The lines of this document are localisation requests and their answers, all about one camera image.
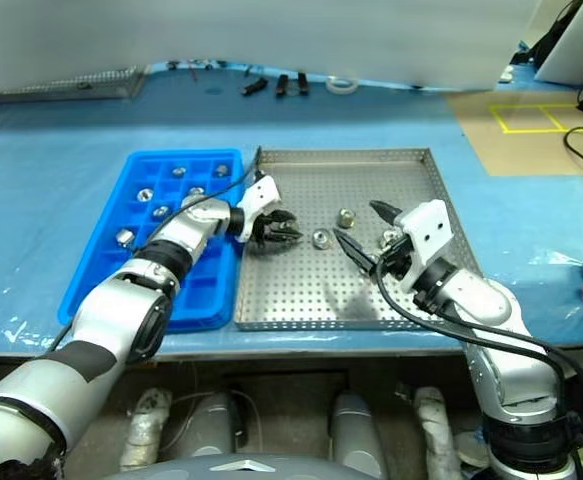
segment blue plastic tray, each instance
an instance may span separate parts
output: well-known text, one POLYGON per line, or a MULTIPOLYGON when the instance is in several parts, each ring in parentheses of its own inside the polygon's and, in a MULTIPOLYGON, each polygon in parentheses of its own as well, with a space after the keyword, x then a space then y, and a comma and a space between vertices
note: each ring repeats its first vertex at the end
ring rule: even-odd
MULTIPOLYGON (((144 244, 158 226, 153 218, 159 206, 173 212, 179 208, 192 187, 205 193, 225 188, 242 175, 242 159, 237 150, 179 150, 136 152, 126 161, 122 173, 107 201, 100 220, 91 234, 73 279, 58 310, 58 319, 66 325, 75 315, 84 297, 102 280, 118 269, 131 252, 118 246, 116 233, 126 228, 135 234, 134 247, 144 244), (219 165, 229 169, 217 177, 219 165), (186 168, 177 178, 176 167, 186 168), (153 190, 149 202, 137 200, 144 188, 153 190)), ((242 198, 239 185, 218 198, 235 206, 242 198)), ((231 320, 241 248, 232 239, 220 237, 209 241, 198 263, 183 282, 174 300, 167 331, 184 332, 219 328, 231 320)))

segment white tape roll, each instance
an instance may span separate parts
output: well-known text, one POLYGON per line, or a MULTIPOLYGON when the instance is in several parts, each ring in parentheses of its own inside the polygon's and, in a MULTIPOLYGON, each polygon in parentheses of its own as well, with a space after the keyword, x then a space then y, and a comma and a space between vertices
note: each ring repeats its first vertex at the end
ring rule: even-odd
POLYGON ((327 77, 327 90, 335 95, 351 95, 358 89, 358 81, 348 78, 327 77))

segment aluminum tray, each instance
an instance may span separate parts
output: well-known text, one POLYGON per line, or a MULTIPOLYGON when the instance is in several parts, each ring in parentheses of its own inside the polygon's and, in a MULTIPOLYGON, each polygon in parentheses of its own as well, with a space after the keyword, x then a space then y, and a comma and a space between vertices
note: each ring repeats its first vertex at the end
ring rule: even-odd
MULTIPOLYGON (((405 210, 439 198, 449 210, 454 232, 447 258, 479 272, 453 205, 428 149, 265 151, 261 168, 275 178, 284 208, 298 217, 304 238, 293 247, 245 249, 234 319, 244 330, 387 329, 419 327, 391 310, 377 287, 363 276, 337 242, 316 250, 317 228, 336 226, 341 208, 356 212, 347 230, 376 253, 387 230, 369 207, 384 200, 405 210)), ((403 295, 387 277, 392 295, 421 318, 412 295, 403 295)))

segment table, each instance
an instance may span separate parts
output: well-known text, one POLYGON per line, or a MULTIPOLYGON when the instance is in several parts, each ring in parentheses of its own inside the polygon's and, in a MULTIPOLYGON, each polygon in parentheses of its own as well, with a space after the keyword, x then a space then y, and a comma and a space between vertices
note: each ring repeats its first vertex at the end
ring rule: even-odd
MULTIPOLYGON (((517 85, 538 88, 529 71, 517 85)), ((531 333, 583 345, 583 177, 489 177, 439 92, 363 86, 244 98, 240 71, 155 72, 133 101, 0 105, 0 356, 41 353, 126 157, 137 150, 431 149, 484 273, 517 295, 531 333)), ((541 86, 543 89, 561 88, 541 86)), ((426 332, 169 335, 159 358, 457 351, 426 332)))

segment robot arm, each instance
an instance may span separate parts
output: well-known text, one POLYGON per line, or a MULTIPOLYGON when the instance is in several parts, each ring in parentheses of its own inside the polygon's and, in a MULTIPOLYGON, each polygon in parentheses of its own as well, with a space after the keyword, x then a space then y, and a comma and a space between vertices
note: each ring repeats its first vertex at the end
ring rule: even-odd
MULTIPOLYGON (((187 197, 182 204, 193 200, 187 197)), ((294 219, 274 210, 280 201, 273 178, 256 172, 256 182, 236 208, 210 198, 181 209, 96 286, 73 320, 71 342, 0 381, 0 475, 55 476, 62 456, 97 416, 126 365, 158 350, 172 300, 211 237, 228 233, 240 242, 259 243, 298 239, 299 232, 278 225, 279 219, 294 219)))
MULTIPOLYGON (((544 348, 522 339, 477 328, 530 337, 520 305, 507 288, 442 257, 453 237, 444 202, 423 203, 408 213, 380 201, 372 201, 371 206, 398 230, 397 241, 381 256, 386 272, 400 288, 415 293, 416 306, 431 314, 445 309, 447 318, 475 325, 470 332, 476 339, 547 355, 544 348)), ((376 273, 376 261, 355 240, 340 231, 335 235, 350 258, 368 273, 376 273)), ((562 379, 538 358, 470 341, 463 348, 496 474, 506 479, 575 479, 569 451, 579 425, 577 415, 565 415, 558 408, 562 379)))

